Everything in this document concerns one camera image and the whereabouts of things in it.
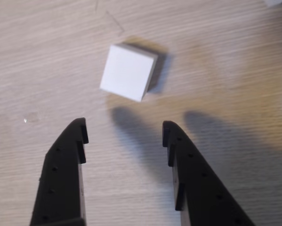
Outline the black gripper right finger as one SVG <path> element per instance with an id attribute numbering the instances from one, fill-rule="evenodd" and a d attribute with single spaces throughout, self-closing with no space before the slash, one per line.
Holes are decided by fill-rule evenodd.
<path id="1" fill-rule="evenodd" d="M 173 121 L 162 125 L 172 168 L 175 210 L 183 226 L 252 226 L 253 222 L 188 135 Z"/>

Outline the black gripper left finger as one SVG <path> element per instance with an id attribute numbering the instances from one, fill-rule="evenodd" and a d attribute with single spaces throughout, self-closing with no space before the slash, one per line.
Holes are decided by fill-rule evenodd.
<path id="1" fill-rule="evenodd" d="M 89 142 L 86 119 L 73 120 L 45 155 L 30 225 L 85 226 L 82 164 Z"/>

